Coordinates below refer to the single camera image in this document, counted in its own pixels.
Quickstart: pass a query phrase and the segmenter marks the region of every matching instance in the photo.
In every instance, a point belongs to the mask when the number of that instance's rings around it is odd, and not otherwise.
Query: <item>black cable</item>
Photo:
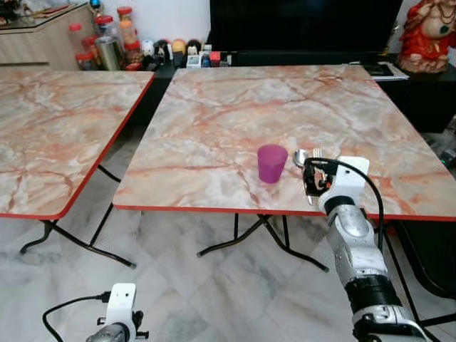
[[[383,200],[382,200],[382,197],[381,197],[380,192],[378,191],[376,185],[373,184],[373,181],[367,175],[365,175],[364,172],[362,172],[358,168],[356,168],[350,164],[347,164],[346,162],[341,162],[340,160],[312,157],[312,158],[306,158],[306,161],[307,162],[308,161],[309,162],[327,162],[327,163],[332,162],[333,164],[344,166],[347,169],[350,169],[350,170],[356,172],[370,185],[370,188],[373,190],[373,193],[374,193],[375,198],[377,199],[377,203],[378,203],[378,243],[377,243],[377,245],[378,245],[378,249],[380,250],[380,252],[383,253],[383,230],[384,230],[384,228],[383,228]]]
[[[67,302],[65,302],[63,304],[59,304],[57,306],[54,306],[53,308],[50,308],[45,313],[43,313],[43,324],[46,327],[46,329],[48,329],[49,333],[51,333],[51,335],[54,336],[54,338],[58,342],[63,342],[63,339],[60,337],[60,335],[58,335],[58,332],[49,324],[47,316],[50,313],[52,313],[52,312],[54,312],[56,310],[62,309],[64,306],[76,303],[78,301],[90,301],[92,299],[95,299],[95,300],[102,301],[103,303],[107,303],[109,301],[110,294],[111,294],[110,291],[106,291],[106,292],[103,292],[102,294],[100,294],[98,296],[80,297],[80,298],[76,298],[76,299],[72,299],[70,301],[67,301]]]

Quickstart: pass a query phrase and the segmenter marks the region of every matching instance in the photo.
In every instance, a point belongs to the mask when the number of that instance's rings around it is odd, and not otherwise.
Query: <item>white wall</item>
[[[456,66],[456,49],[450,49],[450,63]]]
[[[66,4],[66,0],[48,0],[52,4]],[[390,52],[400,51],[400,36],[407,18],[408,9],[419,0],[403,0],[398,14],[399,30],[390,41]],[[105,13],[118,20],[116,9],[120,6],[133,8],[133,19],[140,40],[161,38],[205,39],[210,30],[209,0],[102,0]],[[453,50],[451,61],[455,64]]]

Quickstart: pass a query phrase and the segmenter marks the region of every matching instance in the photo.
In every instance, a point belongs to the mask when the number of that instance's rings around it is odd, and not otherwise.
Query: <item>red table edge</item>
[[[122,132],[122,129],[125,127],[125,124],[128,122],[130,119],[131,115],[133,112],[136,110],[137,106],[143,99],[144,95],[147,93],[147,90],[149,89],[150,85],[155,79],[155,74],[152,75],[150,80],[147,82],[147,85],[144,87],[142,90],[141,94],[139,95],[138,99],[135,101],[133,104],[133,107],[130,109],[128,114],[125,116],[123,119],[122,123],[119,125],[118,129],[114,132],[113,136],[109,140],[108,144],[105,146],[101,154],[98,156],[97,160],[93,164],[92,168],[87,172],[87,175],[79,185],[78,189],[74,192],[73,196],[70,198],[68,201],[67,205],[62,209],[61,212],[58,214],[53,214],[53,215],[27,215],[27,214],[7,214],[7,213],[0,213],[0,217],[6,217],[6,218],[15,218],[15,219],[42,219],[42,220],[54,220],[54,219],[61,219],[63,218],[68,212],[70,211],[71,207],[73,206],[74,202],[77,200],[81,192],[83,191],[84,187],[86,187],[87,182],[89,179],[92,177],[93,173],[97,170],[97,167],[99,164],[103,161],[103,158],[106,156],[106,153],[108,153],[109,149],[117,139],[117,136],[119,136],[120,132]]]
[[[232,214],[270,214],[270,215],[290,215],[305,217],[325,217],[323,212],[300,212],[296,210],[261,210],[261,209],[231,209],[231,208],[205,208],[205,207],[146,207],[140,205],[114,204],[116,209],[140,210],[154,212],[218,212]],[[370,219],[378,219],[378,214],[367,214]],[[404,214],[386,214],[384,219],[403,219],[407,221],[434,221],[434,222],[456,222],[456,217],[451,216],[420,216]]]

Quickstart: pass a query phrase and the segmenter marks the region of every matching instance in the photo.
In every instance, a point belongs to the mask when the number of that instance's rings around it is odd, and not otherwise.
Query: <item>television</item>
[[[379,53],[402,0],[211,0],[212,49]]]

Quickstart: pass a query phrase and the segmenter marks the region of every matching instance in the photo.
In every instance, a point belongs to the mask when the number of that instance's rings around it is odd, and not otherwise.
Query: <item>red statue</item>
[[[413,73],[439,73],[456,47],[456,0],[422,0],[408,11],[399,66]]]

